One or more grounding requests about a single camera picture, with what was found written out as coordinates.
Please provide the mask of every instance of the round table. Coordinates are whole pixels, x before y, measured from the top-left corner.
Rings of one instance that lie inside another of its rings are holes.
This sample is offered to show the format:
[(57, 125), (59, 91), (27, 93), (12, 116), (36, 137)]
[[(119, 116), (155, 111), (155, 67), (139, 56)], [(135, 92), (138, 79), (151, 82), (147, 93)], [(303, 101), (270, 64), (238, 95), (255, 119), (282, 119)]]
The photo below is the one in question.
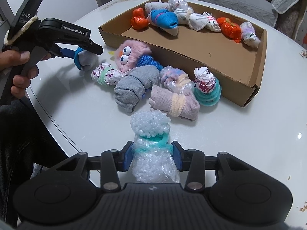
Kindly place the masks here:
[[(145, 1), (113, 0), (76, 21), (90, 29), (91, 39), (103, 46), (100, 61), (110, 62), (109, 51), (114, 49), (104, 45), (98, 27)], [(286, 223), (305, 226), (307, 213), (299, 211), (307, 201), (307, 59), (300, 55), (302, 47), (244, 14), (210, 3), (187, 1), (234, 14), (266, 29), (267, 56), (260, 90), (245, 108), (222, 97), (217, 106), (201, 106), (195, 122), (171, 118), (171, 140), (178, 141), (184, 149), (199, 149), (206, 155), (227, 151), (278, 179), (293, 194)], [(115, 103), (113, 87), (95, 84), (90, 72), (80, 72), (72, 59), (50, 59), (38, 66), (39, 75), (27, 92), (68, 156), (80, 151), (97, 156), (105, 150), (121, 149), (134, 139), (130, 115)], [(148, 98), (136, 106), (135, 111), (139, 110), (150, 110)], [(122, 183), (133, 181), (131, 172), (119, 176)], [(99, 185), (97, 171), (92, 172), (91, 181)], [(206, 186), (214, 182), (214, 172), (206, 171)]]

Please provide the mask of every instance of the orange wrapped object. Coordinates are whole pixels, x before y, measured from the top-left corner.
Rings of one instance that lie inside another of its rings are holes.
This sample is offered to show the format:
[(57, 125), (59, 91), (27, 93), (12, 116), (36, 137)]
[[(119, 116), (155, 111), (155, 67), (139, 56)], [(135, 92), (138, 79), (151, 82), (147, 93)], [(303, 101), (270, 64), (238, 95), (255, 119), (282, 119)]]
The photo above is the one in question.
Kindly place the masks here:
[(216, 21), (224, 35), (237, 43), (241, 42), (241, 28), (237, 23), (231, 22), (230, 19), (226, 17), (220, 17)]
[(135, 30), (141, 30), (143, 28), (148, 27), (148, 21), (145, 18), (145, 14), (144, 14), (143, 8), (141, 8), (141, 7), (136, 8), (132, 12), (131, 26)]

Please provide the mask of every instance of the googly eye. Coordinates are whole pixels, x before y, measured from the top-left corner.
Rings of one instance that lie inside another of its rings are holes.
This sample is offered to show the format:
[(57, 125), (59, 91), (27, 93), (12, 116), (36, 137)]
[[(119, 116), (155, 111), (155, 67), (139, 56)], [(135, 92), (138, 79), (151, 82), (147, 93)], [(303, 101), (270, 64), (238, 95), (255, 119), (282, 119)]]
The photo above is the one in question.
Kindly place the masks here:
[(120, 63), (121, 63), (122, 65), (125, 65), (125, 64), (127, 64), (128, 59), (129, 59), (128, 56), (123, 54), (123, 55), (120, 57)]
[(131, 53), (131, 47), (125, 47), (122, 52), (124, 55), (128, 56)]

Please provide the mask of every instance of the ribbed black surface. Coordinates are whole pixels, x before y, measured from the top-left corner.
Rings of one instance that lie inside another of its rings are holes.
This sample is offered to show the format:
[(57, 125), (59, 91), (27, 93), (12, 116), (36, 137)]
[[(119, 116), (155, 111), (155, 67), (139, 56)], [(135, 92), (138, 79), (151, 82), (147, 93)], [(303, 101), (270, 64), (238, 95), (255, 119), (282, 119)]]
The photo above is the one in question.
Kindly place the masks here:
[(201, 194), (186, 192), (180, 184), (127, 184), (121, 192), (104, 195), (89, 214), (61, 226), (22, 223), (18, 229), (59, 230), (287, 230), (273, 226), (248, 227), (217, 215)]

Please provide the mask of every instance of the brown cardboard tray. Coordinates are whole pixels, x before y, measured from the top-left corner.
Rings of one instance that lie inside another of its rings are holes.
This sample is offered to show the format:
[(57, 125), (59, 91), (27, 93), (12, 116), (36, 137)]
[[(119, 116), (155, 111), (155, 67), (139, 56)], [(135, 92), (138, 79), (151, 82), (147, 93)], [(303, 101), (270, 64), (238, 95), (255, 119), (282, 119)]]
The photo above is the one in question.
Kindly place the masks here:
[[(203, 5), (189, 3), (195, 13), (212, 13), (215, 18), (228, 17), (241, 24), (243, 18)], [(99, 27), (107, 46), (118, 48), (127, 39), (146, 42), (155, 60), (163, 66), (173, 66), (184, 70), (194, 79), (194, 69), (206, 66), (220, 81), (222, 95), (239, 106), (245, 107), (257, 94), (263, 75), (267, 50), (267, 32), (253, 24), (256, 35), (261, 40), (257, 51), (242, 42), (228, 39), (222, 33), (207, 29), (194, 31), (188, 26), (179, 25), (177, 37), (149, 26), (143, 31), (131, 27), (132, 8)]]

